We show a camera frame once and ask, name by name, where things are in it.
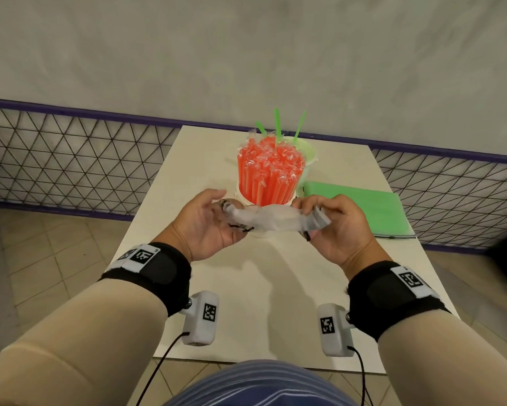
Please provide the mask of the person's left hand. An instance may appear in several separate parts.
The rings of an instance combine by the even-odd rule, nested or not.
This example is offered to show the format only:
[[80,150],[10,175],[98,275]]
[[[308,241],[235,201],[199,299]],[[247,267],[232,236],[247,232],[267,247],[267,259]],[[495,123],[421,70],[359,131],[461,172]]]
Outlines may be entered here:
[[230,226],[223,215],[221,200],[241,209],[243,204],[225,197],[211,204],[200,204],[198,194],[188,201],[176,218],[152,240],[173,246],[182,252],[189,262],[208,259],[248,235],[247,231]]

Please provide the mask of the person's right forearm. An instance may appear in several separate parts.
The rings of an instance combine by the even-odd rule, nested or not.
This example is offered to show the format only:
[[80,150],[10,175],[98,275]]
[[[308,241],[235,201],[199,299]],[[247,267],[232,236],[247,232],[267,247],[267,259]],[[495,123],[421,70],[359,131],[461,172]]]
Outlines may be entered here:
[[378,349],[402,406],[507,406],[507,359],[453,314],[400,321]]

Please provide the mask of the green folder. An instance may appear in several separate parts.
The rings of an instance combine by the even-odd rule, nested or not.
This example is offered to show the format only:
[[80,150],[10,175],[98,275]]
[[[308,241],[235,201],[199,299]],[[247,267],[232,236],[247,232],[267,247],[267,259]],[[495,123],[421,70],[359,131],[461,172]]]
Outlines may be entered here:
[[320,195],[326,198],[333,198],[337,195],[349,197],[364,212],[368,225],[376,238],[416,238],[400,198],[393,192],[374,191],[315,181],[305,181],[302,188],[305,197],[311,195]]

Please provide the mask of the person's blue striped shirt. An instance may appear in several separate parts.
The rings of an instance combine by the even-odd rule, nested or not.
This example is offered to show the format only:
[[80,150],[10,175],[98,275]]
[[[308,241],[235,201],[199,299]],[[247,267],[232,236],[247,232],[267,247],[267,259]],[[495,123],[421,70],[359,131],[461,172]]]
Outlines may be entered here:
[[296,365],[255,360],[209,375],[163,406],[360,406],[314,372]]

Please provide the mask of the black wrist band with marker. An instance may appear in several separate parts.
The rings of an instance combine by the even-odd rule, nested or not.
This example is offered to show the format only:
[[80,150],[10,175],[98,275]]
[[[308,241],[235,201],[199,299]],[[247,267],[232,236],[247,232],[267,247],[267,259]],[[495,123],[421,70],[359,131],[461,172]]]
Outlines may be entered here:
[[438,293],[415,271],[392,261],[361,270],[349,282],[347,292],[347,321],[376,341],[390,327],[414,315],[448,312]]
[[187,307],[191,264],[182,252],[161,242],[136,245],[108,265],[100,280],[127,281],[155,295],[171,317]]

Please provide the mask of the white cup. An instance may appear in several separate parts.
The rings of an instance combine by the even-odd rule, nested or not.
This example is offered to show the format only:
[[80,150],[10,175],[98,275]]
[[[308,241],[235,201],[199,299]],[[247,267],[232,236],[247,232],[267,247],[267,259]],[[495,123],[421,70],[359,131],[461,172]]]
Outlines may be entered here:
[[291,202],[285,205],[271,204],[265,207],[254,205],[243,197],[238,184],[235,189],[235,198],[243,204],[247,211],[247,219],[241,219],[237,223],[245,225],[246,228],[252,228],[249,233],[254,238],[269,238],[277,232],[300,230],[298,225],[299,211],[294,209],[291,212]]

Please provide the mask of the clear plastic glove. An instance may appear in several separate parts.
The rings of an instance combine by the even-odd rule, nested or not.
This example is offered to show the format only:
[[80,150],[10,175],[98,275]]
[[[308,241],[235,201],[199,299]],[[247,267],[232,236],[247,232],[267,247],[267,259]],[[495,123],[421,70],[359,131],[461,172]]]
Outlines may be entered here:
[[284,204],[268,206],[250,205],[237,208],[225,202],[222,204],[223,214],[233,225],[252,228],[258,231],[298,231],[301,233],[319,231],[331,224],[331,219],[323,210],[315,207],[311,213]]

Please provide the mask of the bundle of wrapped red straws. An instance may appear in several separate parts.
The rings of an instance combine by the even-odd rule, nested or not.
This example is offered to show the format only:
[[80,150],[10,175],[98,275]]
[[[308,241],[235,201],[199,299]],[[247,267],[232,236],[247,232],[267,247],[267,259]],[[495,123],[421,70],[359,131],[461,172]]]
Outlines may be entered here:
[[251,130],[237,151],[238,191],[254,206],[288,204],[306,163],[304,152],[292,142]]

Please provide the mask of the person's left forearm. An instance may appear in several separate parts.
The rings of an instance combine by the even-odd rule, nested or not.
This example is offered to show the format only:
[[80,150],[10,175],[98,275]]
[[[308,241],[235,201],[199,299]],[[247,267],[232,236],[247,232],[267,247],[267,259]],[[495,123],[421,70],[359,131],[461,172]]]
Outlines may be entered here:
[[0,406],[127,406],[158,347],[163,302],[104,279],[0,353]]

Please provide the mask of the person's right hand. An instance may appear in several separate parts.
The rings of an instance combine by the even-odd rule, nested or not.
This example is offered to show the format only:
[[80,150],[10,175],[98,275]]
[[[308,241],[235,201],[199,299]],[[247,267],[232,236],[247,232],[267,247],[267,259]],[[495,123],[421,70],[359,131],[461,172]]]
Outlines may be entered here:
[[331,224],[311,231],[310,243],[325,259],[339,266],[349,281],[373,264],[392,260],[372,234],[363,211],[349,197],[325,197],[325,205],[319,208]]

